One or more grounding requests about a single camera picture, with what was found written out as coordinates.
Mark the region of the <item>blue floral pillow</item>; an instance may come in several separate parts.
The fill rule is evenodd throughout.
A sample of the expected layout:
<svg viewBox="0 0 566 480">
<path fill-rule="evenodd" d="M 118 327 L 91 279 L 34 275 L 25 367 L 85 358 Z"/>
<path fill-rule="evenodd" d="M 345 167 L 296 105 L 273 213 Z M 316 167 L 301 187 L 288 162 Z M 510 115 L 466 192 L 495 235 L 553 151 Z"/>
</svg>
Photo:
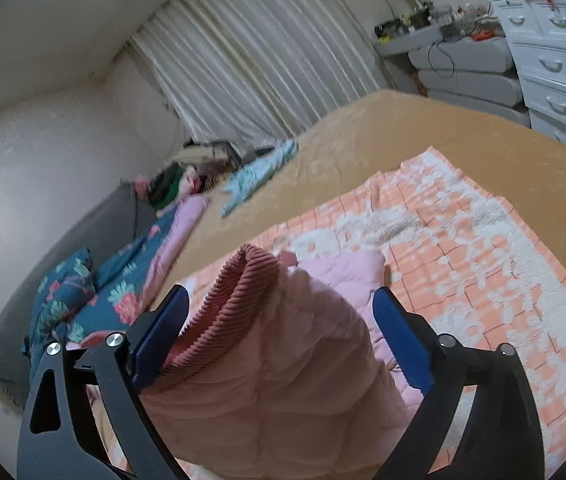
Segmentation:
<svg viewBox="0 0 566 480">
<path fill-rule="evenodd" d="M 80 248 L 44 275 L 31 307 L 27 341 L 30 347 L 50 338 L 95 295 L 93 259 Z"/>
</svg>

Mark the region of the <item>cream striped curtain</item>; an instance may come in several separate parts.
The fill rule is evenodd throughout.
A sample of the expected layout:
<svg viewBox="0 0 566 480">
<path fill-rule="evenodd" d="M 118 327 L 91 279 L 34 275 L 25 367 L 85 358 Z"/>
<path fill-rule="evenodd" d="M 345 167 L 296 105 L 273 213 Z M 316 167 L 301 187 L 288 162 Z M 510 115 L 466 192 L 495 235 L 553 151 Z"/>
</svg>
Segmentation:
<svg viewBox="0 0 566 480">
<path fill-rule="evenodd" d="M 240 152 L 388 86 L 342 0 L 168 0 L 130 43 L 194 142 Z"/>
</svg>

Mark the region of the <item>blue floral pink quilt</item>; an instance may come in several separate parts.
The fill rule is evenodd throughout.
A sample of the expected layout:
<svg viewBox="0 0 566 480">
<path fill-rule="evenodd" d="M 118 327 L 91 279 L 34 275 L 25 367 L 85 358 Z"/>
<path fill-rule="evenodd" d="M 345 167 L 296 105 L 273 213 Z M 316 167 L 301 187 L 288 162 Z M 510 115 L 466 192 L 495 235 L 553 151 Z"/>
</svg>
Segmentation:
<svg viewBox="0 0 566 480">
<path fill-rule="evenodd" d="M 29 378 L 36 376 L 44 350 L 53 341 L 81 347 L 95 333 L 124 332 L 150 307 L 208 200 L 193 195 L 178 200 L 133 242 L 99 266 L 92 267 L 95 295 L 42 344 L 21 346 L 29 360 Z"/>
</svg>

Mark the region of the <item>cluttered grey side table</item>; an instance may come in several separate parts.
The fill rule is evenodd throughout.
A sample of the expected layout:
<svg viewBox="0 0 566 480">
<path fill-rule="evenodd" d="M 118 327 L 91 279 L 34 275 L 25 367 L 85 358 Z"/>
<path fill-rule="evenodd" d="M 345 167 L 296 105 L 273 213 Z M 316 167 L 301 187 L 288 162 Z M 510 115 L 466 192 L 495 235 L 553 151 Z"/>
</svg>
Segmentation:
<svg viewBox="0 0 566 480">
<path fill-rule="evenodd" d="M 429 0 L 403 0 L 409 12 L 399 15 L 385 0 L 389 21 L 374 27 L 375 50 L 382 58 L 464 38 L 484 40 L 502 34 L 495 16 L 480 4 L 435 6 Z"/>
</svg>

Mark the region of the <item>light blue garment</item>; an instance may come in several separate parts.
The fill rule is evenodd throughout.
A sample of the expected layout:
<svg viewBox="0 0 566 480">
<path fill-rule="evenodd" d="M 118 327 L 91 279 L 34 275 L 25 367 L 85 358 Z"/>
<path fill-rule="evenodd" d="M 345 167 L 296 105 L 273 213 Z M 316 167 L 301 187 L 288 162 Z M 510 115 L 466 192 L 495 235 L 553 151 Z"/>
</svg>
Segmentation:
<svg viewBox="0 0 566 480">
<path fill-rule="evenodd" d="M 269 154 L 255 159 L 232 174 L 222 188 L 222 193 L 228 194 L 228 200 L 221 209 L 221 217 L 227 217 L 234 209 L 249 200 L 262 185 L 296 156 L 298 150 L 297 141 L 287 140 Z"/>
</svg>

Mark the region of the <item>pile of clothes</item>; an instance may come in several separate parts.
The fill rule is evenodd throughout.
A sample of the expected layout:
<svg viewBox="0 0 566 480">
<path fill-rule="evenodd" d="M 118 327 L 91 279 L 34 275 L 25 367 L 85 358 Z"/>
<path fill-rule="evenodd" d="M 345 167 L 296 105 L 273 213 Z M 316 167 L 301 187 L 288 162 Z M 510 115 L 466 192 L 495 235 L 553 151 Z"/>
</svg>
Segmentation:
<svg viewBox="0 0 566 480">
<path fill-rule="evenodd" d="M 255 150 L 251 148 L 241 155 L 226 141 L 214 141 L 211 144 L 190 142 L 153 177 L 138 177 L 134 181 L 134 192 L 139 200 L 159 212 L 177 200 L 205 193 L 219 180 L 273 150 L 273 146 Z"/>
</svg>

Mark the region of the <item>tan bed sheet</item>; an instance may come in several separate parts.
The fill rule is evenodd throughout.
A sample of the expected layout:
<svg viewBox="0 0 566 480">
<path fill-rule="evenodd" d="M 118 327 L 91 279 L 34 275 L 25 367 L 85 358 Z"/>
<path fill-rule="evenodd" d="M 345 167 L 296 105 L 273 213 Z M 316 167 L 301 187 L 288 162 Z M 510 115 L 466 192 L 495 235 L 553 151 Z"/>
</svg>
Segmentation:
<svg viewBox="0 0 566 480">
<path fill-rule="evenodd" d="M 294 159 L 221 218 L 209 205 L 160 292 L 290 218 L 398 168 L 428 148 L 505 197 L 566 269 L 566 146 L 498 116 L 384 90 L 335 110 L 299 138 Z"/>
</svg>

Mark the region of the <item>pink quilted jacket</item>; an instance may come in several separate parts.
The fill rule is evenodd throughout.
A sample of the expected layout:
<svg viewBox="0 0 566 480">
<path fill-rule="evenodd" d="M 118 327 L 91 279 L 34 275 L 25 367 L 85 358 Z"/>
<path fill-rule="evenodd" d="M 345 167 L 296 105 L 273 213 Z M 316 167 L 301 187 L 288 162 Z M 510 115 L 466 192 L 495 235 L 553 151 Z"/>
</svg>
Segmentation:
<svg viewBox="0 0 566 480">
<path fill-rule="evenodd" d="M 380 466 L 420 405 L 372 313 L 380 252 L 242 246 L 140 398 L 173 456 L 233 478 Z"/>
</svg>

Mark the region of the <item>white drawer cabinet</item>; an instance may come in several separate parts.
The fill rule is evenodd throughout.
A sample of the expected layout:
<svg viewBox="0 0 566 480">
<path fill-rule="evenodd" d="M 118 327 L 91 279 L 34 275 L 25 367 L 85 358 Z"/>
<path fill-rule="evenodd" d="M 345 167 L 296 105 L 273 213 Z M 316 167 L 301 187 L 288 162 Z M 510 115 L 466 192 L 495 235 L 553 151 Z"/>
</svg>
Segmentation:
<svg viewBox="0 0 566 480">
<path fill-rule="evenodd" d="M 566 145 L 566 0 L 489 0 L 514 58 L 531 129 Z"/>
</svg>

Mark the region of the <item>grey bench cushions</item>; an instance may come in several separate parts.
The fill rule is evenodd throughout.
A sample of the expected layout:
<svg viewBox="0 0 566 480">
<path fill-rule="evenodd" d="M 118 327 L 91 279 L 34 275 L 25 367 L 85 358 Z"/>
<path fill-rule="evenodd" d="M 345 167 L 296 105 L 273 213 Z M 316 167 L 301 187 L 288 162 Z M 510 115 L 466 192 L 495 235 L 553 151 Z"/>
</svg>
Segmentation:
<svg viewBox="0 0 566 480">
<path fill-rule="evenodd" d="M 530 126 L 514 58 L 503 37 L 440 41 L 409 53 L 428 98 Z"/>
</svg>

